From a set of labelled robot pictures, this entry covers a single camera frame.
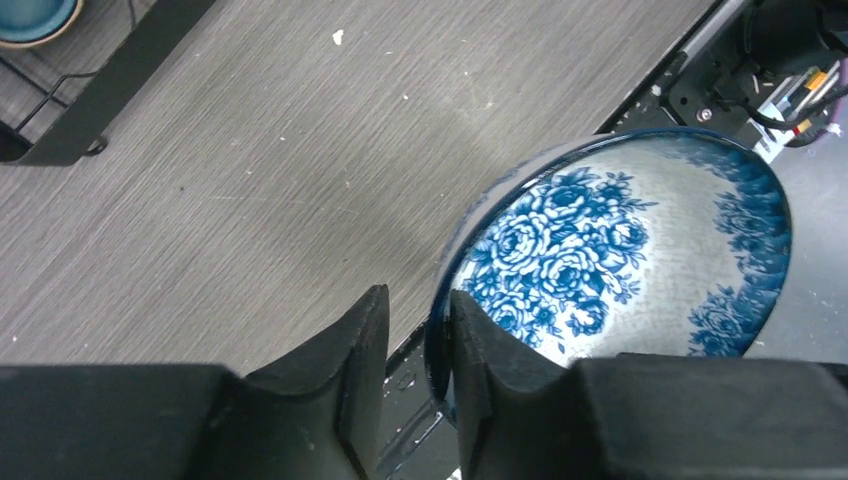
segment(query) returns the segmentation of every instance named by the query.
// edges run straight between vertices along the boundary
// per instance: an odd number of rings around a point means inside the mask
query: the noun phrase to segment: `bolt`
[[[702,122],[702,123],[708,122],[708,121],[710,121],[711,118],[713,118],[713,111],[710,110],[709,108],[705,108],[703,110],[700,110],[698,112],[698,114],[695,115],[695,118],[697,118],[698,121]]]

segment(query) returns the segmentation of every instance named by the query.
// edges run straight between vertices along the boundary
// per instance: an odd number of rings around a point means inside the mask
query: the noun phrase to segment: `dish rack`
[[[104,131],[215,0],[85,0],[68,31],[0,50],[0,164],[69,166]]]

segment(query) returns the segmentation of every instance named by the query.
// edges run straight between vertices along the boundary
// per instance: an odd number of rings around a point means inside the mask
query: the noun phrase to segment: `blue dish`
[[[68,23],[77,1],[0,1],[0,41],[27,44],[49,37]]]
[[[425,343],[434,394],[452,407],[451,289],[562,366],[621,352],[739,356],[777,302],[790,247],[778,179],[718,134],[555,147],[493,185],[446,248]]]

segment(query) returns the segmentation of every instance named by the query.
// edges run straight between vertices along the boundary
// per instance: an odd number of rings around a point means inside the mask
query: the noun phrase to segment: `gray floor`
[[[106,153],[0,171],[0,361],[248,371],[373,283],[393,348],[465,206],[710,3],[220,0]]]

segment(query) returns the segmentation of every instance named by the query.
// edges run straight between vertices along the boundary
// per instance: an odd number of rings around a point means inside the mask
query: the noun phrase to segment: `rack wire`
[[[0,50],[0,122],[36,143],[155,1],[85,0],[80,18],[61,37],[37,48]],[[100,136],[86,155],[107,145]]]

